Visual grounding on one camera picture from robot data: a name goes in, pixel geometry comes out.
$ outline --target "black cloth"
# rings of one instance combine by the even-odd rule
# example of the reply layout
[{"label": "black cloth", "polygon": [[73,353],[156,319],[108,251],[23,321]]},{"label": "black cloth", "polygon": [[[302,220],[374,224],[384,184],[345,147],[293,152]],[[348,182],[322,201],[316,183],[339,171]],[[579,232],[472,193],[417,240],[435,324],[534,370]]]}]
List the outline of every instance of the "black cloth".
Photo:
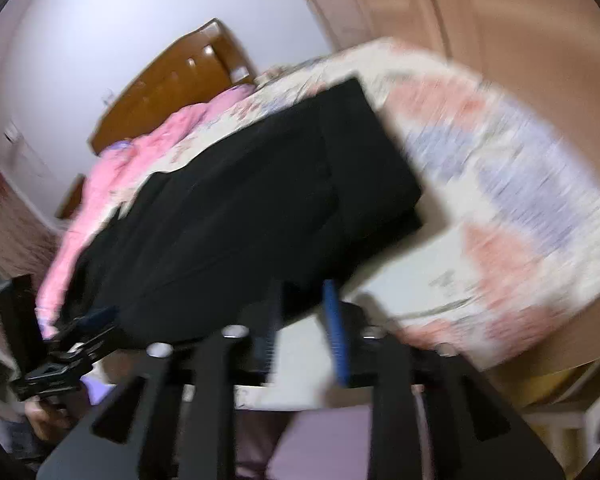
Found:
[{"label": "black cloth", "polygon": [[114,306],[130,346],[200,338],[272,280],[292,287],[294,316],[323,279],[417,229],[420,195],[360,84],[345,81],[153,174],[80,255],[60,325]]}]

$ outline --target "floral bedspread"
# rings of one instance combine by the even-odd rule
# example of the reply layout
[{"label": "floral bedspread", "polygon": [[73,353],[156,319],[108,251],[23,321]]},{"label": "floral bedspread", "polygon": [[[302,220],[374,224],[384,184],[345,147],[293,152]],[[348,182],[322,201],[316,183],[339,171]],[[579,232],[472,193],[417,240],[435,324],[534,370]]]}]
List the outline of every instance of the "floral bedspread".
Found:
[{"label": "floral bedspread", "polygon": [[[395,40],[268,84],[195,129],[145,178],[352,75],[420,175],[425,224],[359,269],[349,301],[379,306],[404,341],[451,342],[489,367],[600,294],[600,181],[587,163],[501,88]],[[142,181],[113,197],[109,214]]]}]

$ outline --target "pink blanket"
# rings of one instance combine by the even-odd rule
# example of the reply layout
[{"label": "pink blanket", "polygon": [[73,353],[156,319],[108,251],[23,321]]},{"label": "pink blanket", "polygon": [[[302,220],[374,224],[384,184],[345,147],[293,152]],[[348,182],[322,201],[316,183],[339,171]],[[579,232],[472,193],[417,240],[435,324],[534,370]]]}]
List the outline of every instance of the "pink blanket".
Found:
[{"label": "pink blanket", "polygon": [[100,160],[84,183],[80,208],[62,238],[58,254],[38,291],[37,314],[45,336],[54,332],[51,323],[64,301],[75,262],[91,241],[90,234],[96,231],[94,224],[101,220],[112,193],[132,184],[193,128],[218,117],[251,95],[253,90],[251,85],[240,85],[222,92],[208,103],[181,108],[152,133],[117,142],[100,154]]}]

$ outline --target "wooden headboard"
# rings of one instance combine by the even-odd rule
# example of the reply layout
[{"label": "wooden headboard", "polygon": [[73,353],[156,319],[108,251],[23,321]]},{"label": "wooden headboard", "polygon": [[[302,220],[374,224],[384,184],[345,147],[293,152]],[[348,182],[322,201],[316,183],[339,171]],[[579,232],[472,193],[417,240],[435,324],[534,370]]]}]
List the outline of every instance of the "wooden headboard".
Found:
[{"label": "wooden headboard", "polygon": [[[223,91],[253,82],[253,70],[219,20],[175,41],[119,95],[89,140],[99,154],[107,146],[155,130],[186,105],[203,103]],[[69,218],[80,204],[79,175],[56,216]]]}]

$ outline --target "blue plastic part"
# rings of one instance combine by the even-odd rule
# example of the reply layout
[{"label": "blue plastic part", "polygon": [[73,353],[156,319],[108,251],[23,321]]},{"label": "blue plastic part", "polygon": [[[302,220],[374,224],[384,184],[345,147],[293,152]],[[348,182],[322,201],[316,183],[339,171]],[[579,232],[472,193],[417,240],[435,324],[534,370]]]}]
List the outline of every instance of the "blue plastic part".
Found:
[{"label": "blue plastic part", "polygon": [[349,344],[342,326],[338,289],[333,280],[325,280],[322,284],[322,304],[326,313],[336,378],[341,386],[346,387],[349,383]]}]

